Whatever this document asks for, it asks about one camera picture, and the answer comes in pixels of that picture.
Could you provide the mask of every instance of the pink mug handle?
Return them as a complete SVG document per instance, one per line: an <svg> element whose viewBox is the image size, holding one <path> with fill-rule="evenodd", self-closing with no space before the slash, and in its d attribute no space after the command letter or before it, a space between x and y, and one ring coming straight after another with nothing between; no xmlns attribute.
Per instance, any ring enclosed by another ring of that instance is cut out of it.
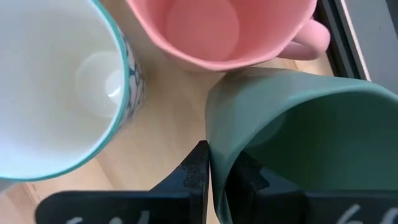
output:
<svg viewBox="0 0 398 224"><path fill-rule="evenodd" d="M310 19L278 57L293 60L313 60L326 51L329 43L330 33L328 29L319 22Z"/></svg>

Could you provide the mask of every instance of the blue pattern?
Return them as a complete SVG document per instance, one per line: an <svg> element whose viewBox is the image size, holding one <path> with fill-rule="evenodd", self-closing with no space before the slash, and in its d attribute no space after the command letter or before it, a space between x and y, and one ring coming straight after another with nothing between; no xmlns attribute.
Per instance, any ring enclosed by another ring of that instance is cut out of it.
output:
<svg viewBox="0 0 398 224"><path fill-rule="evenodd" d="M124 53L127 55L129 62L129 89L128 98L129 101L124 109L123 120L119 124L119 127L123 126L133 116L136 110L141 106L144 97L144 80L142 78L142 70L134 58L133 52L130 48L129 42L122 32L120 32L125 46Z"/></svg>

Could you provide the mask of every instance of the mug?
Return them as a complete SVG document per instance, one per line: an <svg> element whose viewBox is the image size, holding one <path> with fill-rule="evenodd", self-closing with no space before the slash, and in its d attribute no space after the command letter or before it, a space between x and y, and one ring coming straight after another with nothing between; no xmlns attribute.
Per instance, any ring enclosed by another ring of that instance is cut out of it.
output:
<svg viewBox="0 0 398 224"><path fill-rule="evenodd" d="M307 190L397 190L398 96L371 82L274 68L227 73L206 102L215 209L241 152Z"/></svg>
<svg viewBox="0 0 398 224"><path fill-rule="evenodd" d="M0 191L66 174L141 104L127 40L97 0L0 3Z"/></svg>
<svg viewBox="0 0 398 224"><path fill-rule="evenodd" d="M312 60L330 42L317 0L126 0L158 48L183 68L227 71L274 57Z"/></svg>

